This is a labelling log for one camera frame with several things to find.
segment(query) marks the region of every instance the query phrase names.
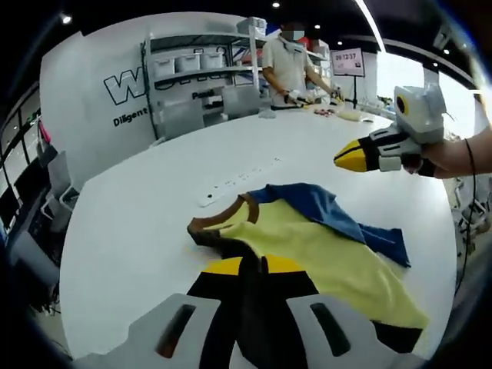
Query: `power strip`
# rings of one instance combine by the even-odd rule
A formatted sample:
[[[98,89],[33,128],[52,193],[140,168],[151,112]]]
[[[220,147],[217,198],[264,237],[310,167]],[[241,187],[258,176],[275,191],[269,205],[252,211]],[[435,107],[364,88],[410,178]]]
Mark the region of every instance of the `power strip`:
[[[231,176],[229,179],[218,183],[213,188],[206,191],[204,195],[201,195],[198,199],[198,203],[202,208],[205,208],[210,204],[215,203],[219,198],[230,194],[234,191],[235,188],[239,187],[240,185],[242,186],[248,181],[258,178],[261,175],[267,174],[272,169],[278,167],[278,165],[280,165],[281,163],[282,159],[273,158],[264,165],[258,165],[257,167],[254,167],[248,171],[244,171],[239,175]]]

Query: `storage box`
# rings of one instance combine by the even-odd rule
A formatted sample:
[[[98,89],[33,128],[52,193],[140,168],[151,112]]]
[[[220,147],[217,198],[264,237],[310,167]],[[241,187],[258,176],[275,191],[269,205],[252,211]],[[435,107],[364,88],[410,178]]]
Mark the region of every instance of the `storage box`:
[[[199,71],[200,54],[186,54],[176,58],[176,71]]]
[[[265,36],[267,34],[267,21],[262,18],[250,17],[236,24],[238,33],[249,35],[249,26],[254,27],[255,36]]]
[[[204,52],[200,54],[201,69],[217,69],[224,67],[223,52]]]
[[[165,78],[175,73],[175,59],[161,58],[154,63],[154,76],[156,79]]]

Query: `white shirt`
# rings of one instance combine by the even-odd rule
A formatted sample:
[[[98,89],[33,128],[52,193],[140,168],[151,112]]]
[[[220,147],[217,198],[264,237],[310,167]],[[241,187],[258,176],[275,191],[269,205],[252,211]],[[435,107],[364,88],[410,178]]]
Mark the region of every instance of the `white shirt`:
[[[311,60],[306,54],[302,45],[299,45],[301,52],[288,51],[283,41],[278,38],[268,41],[263,46],[263,68],[271,67],[274,69],[278,83],[288,90],[298,90],[302,95],[306,93],[306,82],[304,74],[306,67],[312,65]],[[292,106],[286,104],[284,96],[280,95],[270,86],[271,104],[273,106],[285,107]]]

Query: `yellow cloth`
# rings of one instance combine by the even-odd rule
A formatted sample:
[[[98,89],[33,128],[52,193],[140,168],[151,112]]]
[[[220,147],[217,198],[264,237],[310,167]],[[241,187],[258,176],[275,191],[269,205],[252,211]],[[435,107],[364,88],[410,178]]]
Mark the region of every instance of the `yellow cloth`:
[[[309,221],[284,200],[259,207],[256,224],[246,221],[244,203],[226,222],[207,229],[220,229],[223,238],[245,242],[258,256],[295,260],[320,293],[346,301],[371,320],[395,327],[427,326],[427,317],[388,263],[365,244]]]

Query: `gray chair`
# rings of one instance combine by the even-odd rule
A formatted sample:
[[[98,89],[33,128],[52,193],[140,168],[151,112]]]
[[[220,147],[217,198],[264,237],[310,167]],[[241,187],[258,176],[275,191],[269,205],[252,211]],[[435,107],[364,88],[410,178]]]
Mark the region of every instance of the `gray chair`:
[[[224,113],[229,119],[246,117],[260,111],[260,92],[253,85],[226,86],[222,89]]]
[[[79,194],[79,191],[74,189],[68,173],[65,151],[49,162],[48,174],[52,188],[41,208],[41,213],[52,220],[52,231],[60,231],[68,224]]]
[[[158,114],[156,124],[158,141],[169,141],[187,133],[205,128],[201,100],[183,101],[165,106]]]

